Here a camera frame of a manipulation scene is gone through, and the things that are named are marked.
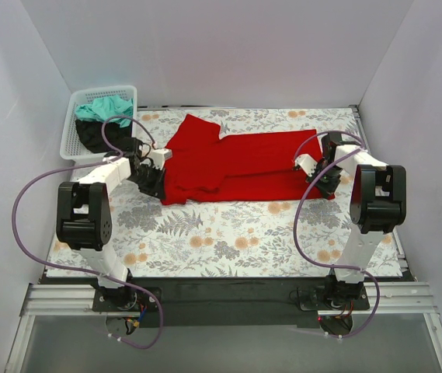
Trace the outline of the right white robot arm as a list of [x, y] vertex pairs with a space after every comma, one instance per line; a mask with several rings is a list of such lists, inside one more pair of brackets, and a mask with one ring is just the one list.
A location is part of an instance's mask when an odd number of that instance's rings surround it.
[[335, 193], [341, 172], [353, 177], [352, 227], [341, 257], [309, 298], [317, 308], [341, 309], [366, 298], [364, 270], [383, 237], [405, 220], [406, 170], [375, 159], [360, 142], [347, 141], [338, 131], [323, 136], [321, 147], [320, 160], [301, 154], [294, 165], [325, 198]]

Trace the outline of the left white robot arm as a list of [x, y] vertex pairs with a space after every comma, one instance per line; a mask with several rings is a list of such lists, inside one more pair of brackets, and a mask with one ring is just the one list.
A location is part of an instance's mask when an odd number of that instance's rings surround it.
[[60, 242], [80, 254], [96, 272], [96, 289], [103, 300], [119, 310], [136, 305], [137, 292], [127, 284], [130, 270], [118, 258], [110, 240], [113, 231], [110, 194], [129, 180], [150, 197], [165, 198], [165, 163], [172, 158], [167, 148], [155, 149], [136, 138], [131, 149], [106, 154], [103, 164], [76, 182], [62, 183], [57, 195], [56, 234]]

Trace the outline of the red t shirt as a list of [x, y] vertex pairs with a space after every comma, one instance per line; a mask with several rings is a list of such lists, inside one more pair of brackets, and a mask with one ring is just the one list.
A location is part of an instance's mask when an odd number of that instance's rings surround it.
[[321, 197], [293, 168], [296, 151], [322, 157], [316, 130], [220, 136], [220, 126], [187, 115], [166, 147], [162, 204], [298, 200]]

